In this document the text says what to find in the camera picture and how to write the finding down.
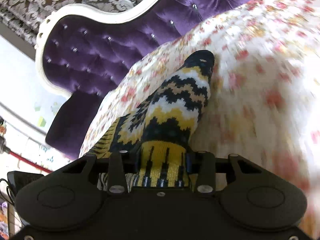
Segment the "screw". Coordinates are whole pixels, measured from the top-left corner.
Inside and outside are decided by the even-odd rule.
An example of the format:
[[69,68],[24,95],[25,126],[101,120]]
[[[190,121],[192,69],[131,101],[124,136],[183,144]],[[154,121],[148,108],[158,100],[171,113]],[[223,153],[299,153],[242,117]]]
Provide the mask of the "screw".
[[124,187],[121,185],[114,185],[110,187],[109,191],[114,194],[121,194],[124,192]]
[[211,193],[213,191],[213,188],[209,185],[200,185],[197,188],[197,191],[199,191],[200,193],[204,193],[204,194],[208,194]]
[[158,192],[158,193],[157,193],[157,196],[158,196],[158,197],[164,197],[164,196],[165,196],[165,193],[162,192],[162,191],[161,191],[161,192]]

